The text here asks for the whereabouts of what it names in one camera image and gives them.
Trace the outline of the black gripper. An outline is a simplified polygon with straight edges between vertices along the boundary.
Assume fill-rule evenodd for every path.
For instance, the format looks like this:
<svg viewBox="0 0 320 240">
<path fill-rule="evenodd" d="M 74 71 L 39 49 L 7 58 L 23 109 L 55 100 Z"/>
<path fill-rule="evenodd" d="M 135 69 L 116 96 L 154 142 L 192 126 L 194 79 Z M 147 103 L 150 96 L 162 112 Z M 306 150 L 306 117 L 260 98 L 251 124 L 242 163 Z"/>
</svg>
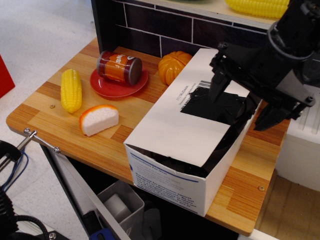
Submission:
<svg viewBox="0 0 320 240">
<path fill-rule="evenodd" d="M 315 98 L 295 75 L 299 58 L 282 54 L 269 43 L 248 48 L 227 42 L 217 46 L 210 66 L 214 73 L 208 95 L 216 102 L 234 81 L 267 103 L 255 121 L 255 131 L 263 132 L 283 120 L 297 119 Z"/>
</svg>

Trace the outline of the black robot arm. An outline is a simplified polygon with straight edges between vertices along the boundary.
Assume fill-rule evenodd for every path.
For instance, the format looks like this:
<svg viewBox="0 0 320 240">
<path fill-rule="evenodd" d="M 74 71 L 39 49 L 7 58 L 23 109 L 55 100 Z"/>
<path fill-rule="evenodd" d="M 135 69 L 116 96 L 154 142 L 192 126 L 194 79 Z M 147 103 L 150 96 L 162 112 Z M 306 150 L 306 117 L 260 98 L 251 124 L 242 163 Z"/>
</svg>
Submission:
<svg viewBox="0 0 320 240">
<path fill-rule="evenodd" d="M 305 64 L 320 51 L 320 3 L 293 0 L 257 48 L 221 42 L 211 60 L 209 96 L 216 101 L 230 82 L 236 82 L 267 106 L 255 122 L 265 131 L 284 120 L 296 120 L 316 100 L 304 87 Z"/>
</svg>

